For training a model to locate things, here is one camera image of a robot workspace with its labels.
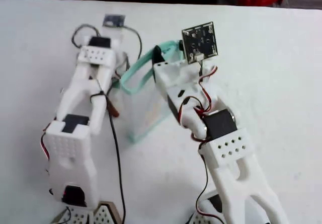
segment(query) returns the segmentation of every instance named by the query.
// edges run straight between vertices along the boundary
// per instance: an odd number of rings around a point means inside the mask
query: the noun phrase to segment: black circuit board
[[[218,55],[213,22],[182,30],[182,38],[188,64],[201,54],[203,59]]]
[[[125,15],[105,14],[103,26],[122,28],[124,26]]]

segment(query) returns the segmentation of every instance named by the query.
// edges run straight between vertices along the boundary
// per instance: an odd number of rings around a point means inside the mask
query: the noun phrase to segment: white 3d-printed bracket
[[[289,224],[282,205],[269,186],[245,129],[204,144],[199,150],[214,180],[228,224],[245,224],[245,200],[251,197],[274,224]],[[237,162],[236,179],[228,164]]]

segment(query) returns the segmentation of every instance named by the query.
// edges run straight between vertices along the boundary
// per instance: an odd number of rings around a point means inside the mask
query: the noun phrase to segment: cable
[[[139,39],[139,42],[140,42],[140,52],[139,52],[139,56],[138,56],[138,58],[137,59],[140,59],[140,57],[141,57],[141,54],[142,54],[142,40],[141,40],[141,37],[140,37],[140,34],[135,30],[135,29],[133,29],[133,28],[131,28],[131,27],[128,27],[128,26],[123,26],[123,28],[124,29],[127,29],[127,30],[129,30],[129,31],[132,31],[133,33],[135,33],[136,35],[137,35],[137,37],[138,37],[138,39]]]
[[[71,211],[70,211],[68,206],[66,206],[66,210],[68,210],[69,218],[67,220],[63,221],[63,222],[55,222],[55,223],[52,223],[52,224],[65,224],[65,223],[69,222],[70,219],[71,219]]]
[[[106,94],[106,100],[108,100],[108,94],[112,87],[109,88],[107,94]],[[121,198],[122,198],[122,205],[123,205],[123,219],[122,219],[122,224],[125,222],[125,217],[126,217],[126,208],[125,208],[125,200],[124,200],[124,194],[123,194],[123,184],[122,184],[122,173],[121,173],[121,161],[120,161],[120,153],[119,153],[119,146],[118,146],[118,141],[117,141],[117,136],[114,128],[114,122],[113,122],[113,117],[110,111],[108,111],[109,117],[110,117],[110,123],[111,123],[111,128],[113,132],[113,137],[114,137],[114,142],[115,142],[115,149],[116,149],[116,156],[117,156],[117,164],[118,164],[118,169],[119,169],[119,182],[120,182],[120,192],[121,192]]]
[[[41,145],[42,150],[44,151],[48,161],[50,160],[50,155],[49,155],[48,149],[46,148],[46,145],[44,143],[44,136],[46,135],[46,130],[49,127],[50,123],[48,123],[48,125],[42,130],[44,133],[41,135],[41,138],[40,138],[40,145]]]
[[[46,157],[47,157],[47,160],[49,161],[50,160],[50,155],[49,155],[49,152],[44,144],[44,136],[45,136],[46,132],[44,132],[42,135],[41,135],[41,138],[40,138],[40,145],[42,147],[42,150],[44,151]]]
[[[109,25],[104,25],[104,26],[108,27],[108,28],[115,28],[115,26],[109,26]],[[140,42],[140,51],[139,51],[139,55],[138,55],[137,59],[140,59],[141,54],[142,54],[142,39],[141,39],[141,36],[140,36],[139,32],[137,32],[135,29],[133,29],[133,28],[131,28],[129,26],[126,26],[126,25],[123,25],[122,28],[127,29],[127,30],[129,30],[129,31],[131,31],[131,32],[133,32],[134,34],[137,35],[137,37],[139,39],[139,42]]]
[[[193,99],[195,99],[195,100],[198,101],[200,109],[195,108],[195,110],[197,112],[203,112],[204,111],[204,108],[202,106],[202,103],[201,103],[201,101],[198,98],[196,98],[194,96],[187,96],[187,97],[185,97],[184,100],[182,101],[182,103],[181,103],[181,105],[179,107],[179,111],[178,111],[178,122],[180,123],[180,125],[181,125],[182,107],[188,103],[188,101],[189,101],[190,98],[193,98]]]
[[[99,87],[100,87],[101,91],[99,93],[97,93],[97,94],[92,95],[91,97],[99,96],[99,95],[104,95],[105,96],[105,99],[106,99],[106,104],[110,104],[111,102],[110,102],[110,100],[108,98],[108,95],[111,92],[111,90],[113,88],[113,85],[111,85],[110,88],[108,89],[107,93],[104,94],[104,92],[102,91],[102,88],[101,88],[99,82],[98,82],[98,84],[99,84]],[[126,208],[125,208],[125,200],[124,200],[124,194],[123,194],[123,184],[122,184],[122,172],[121,172],[121,160],[120,160],[119,144],[118,144],[118,141],[117,141],[116,131],[115,131],[114,122],[113,122],[113,116],[112,116],[112,113],[108,109],[109,109],[109,107],[107,107],[107,111],[109,113],[111,128],[112,128],[112,132],[113,132],[113,138],[114,138],[114,142],[115,142],[116,156],[117,156],[117,164],[118,164],[118,171],[119,171],[120,192],[121,192],[122,205],[123,205],[123,219],[122,219],[122,224],[124,224],[125,217],[126,217]]]
[[[205,165],[205,170],[206,170],[206,185],[205,185],[205,187],[203,188],[203,190],[201,191],[201,193],[199,194],[199,196],[198,196],[198,198],[197,198],[197,200],[196,200],[196,211],[197,211],[200,215],[203,215],[203,216],[209,216],[209,217],[216,218],[216,219],[217,219],[217,220],[219,220],[222,224],[225,224],[225,223],[222,221],[222,219],[220,219],[220,217],[218,217],[218,216],[216,216],[216,215],[213,215],[213,214],[204,213],[204,212],[202,212],[202,211],[199,209],[199,207],[198,207],[198,201],[199,201],[199,199],[200,199],[200,196],[205,192],[205,190],[206,190],[206,188],[207,188],[207,185],[208,185],[208,171],[207,171],[206,161],[205,161],[205,158],[204,158],[202,155],[200,155],[200,156],[201,156],[202,161],[203,161],[203,163],[204,163],[204,165]]]
[[[211,77],[213,74],[216,73],[216,71],[218,70],[218,67],[214,67],[214,69],[207,75],[202,76],[199,78],[198,84],[200,85],[203,93],[205,94],[206,98],[208,99],[209,105],[206,108],[206,110],[204,112],[209,112],[211,110],[211,97],[209,96],[209,94],[207,93],[207,91],[203,88],[203,86],[201,85],[202,79],[206,78],[206,77]]]
[[[90,28],[90,29],[93,29],[95,32],[96,32],[96,36],[97,37],[100,37],[101,36],[101,34],[100,34],[100,32],[99,32],[99,30],[97,29],[97,28],[95,28],[93,25],[90,25],[90,24],[81,24],[80,26],[78,26],[76,29],[75,29],[75,31],[74,31],[74,33],[72,34],[72,37],[71,37],[71,42],[72,42],[72,44],[76,47],[76,48],[81,48],[81,46],[82,45],[77,45],[76,43],[75,43],[75,36],[76,36],[76,34],[81,30],[81,29],[83,29],[83,28]]]

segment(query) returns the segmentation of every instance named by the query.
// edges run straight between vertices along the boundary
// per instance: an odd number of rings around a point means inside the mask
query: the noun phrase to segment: black wire
[[[200,145],[199,145],[199,149],[201,148],[201,146],[204,144],[205,142],[202,142]],[[203,188],[203,190],[201,191],[201,193],[199,194],[197,200],[196,200],[196,211],[201,214],[199,211],[198,211],[198,202],[199,202],[199,199],[201,197],[201,195],[205,192],[207,186],[208,186],[208,171],[207,171],[207,165],[206,165],[206,161],[205,161],[205,157],[203,157],[202,155],[200,155],[200,157],[202,158],[202,161],[205,165],[205,170],[206,170],[206,184],[205,184],[205,187]],[[216,218],[217,220],[219,220],[222,224],[224,224],[224,222],[216,215],[211,215],[211,217],[213,218]]]
[[[97,29],[97,28],[95,28],[93,25],[90,25],[90,24],[81,24],[80,26],[78,26],[76,29],[75,29],[75,31],[74,31],[74,33],[72,34],[72,37],[71,37],[71,42],[72,42],[72,44],[76,47],[76,48],[81,48],[81,46],[82,45],[77,45],[76,43],[75,43],[75,36],[76,36],[76,34],[81,30],[81,29],[83,29],[83,28],[90,28],[90,29],[93,29],[95,32],[96,32],[96,36],[97,37],[100,37],[101,36],[101,34],[100,34],[100,32],[99,32],[99,30]]]
[[[65,223],[70,221],[70,219],[71,219],[71,211],[70,211],[68,206],[66,206],[66,210],[68,210],[69,218],[67,220],[63,221],[63,222],[55,222],[53,224],[65,224]]]
[[[112,86],[110,86],[110,88],[108,89],[108,91],[107,91],[107,93],[105,95],[107,104],[108,104],[108,102],[110,102],[108,100],[108,95],[109,95],[111,89],[112,89]],[[115,132],[115,128],[114,128],[113,116],[112,116],[112,114],[110,113],[109,110],[107,110],[107,111],[109,113],[111,128],[112,128],[114,142],[115,142],[115,149],[116,149],[116,156],[117,156],[117,164],[118,164],[118,169],[119,169],[120,192],[121,192],[122,205],[123,205],[123,219],[122,219],[122,224],[124,224],[125,217],[126,217],[126,208],[125,208],[125,200],[124,200],[124,194],[123,194],[123,184],[122,184],[122,173],[121,173],[121,161],[120,161],[119,144],[118,144],[118,141],[117,141],[117,136],[116,136],[116,132]]]
[[[140,57],[141,57],[141,54],[142,54],[142,40],[141,40],[141,37],[140,37],[140,34],[135,30],[135,29],[133,29],[133,28],[131,28],[131,27],[128,27],[128,26],[123,26],[123,28],[125,28],[125,29],[127,29],[127,30],[129,30],[129,31],[132,31],[133,33],[135,33],[136,35],[137,35],[137,37],[139,38],[139,41],[140,41],[140,52],[139,52],[139,56],[138,56],[138,58],[137,59],[140,59]]]

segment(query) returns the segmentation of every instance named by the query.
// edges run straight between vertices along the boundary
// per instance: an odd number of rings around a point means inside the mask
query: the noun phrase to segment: white joint
[[[82,46],[78,55],[78,61],[113,67],[110,64],[116,61],[116,54],[114,50],[108,48]]]
[[[246,131],[240,129],[217,138],[205,146],[213,153],[215,168],[228,165],[254,151],[254,145]]]

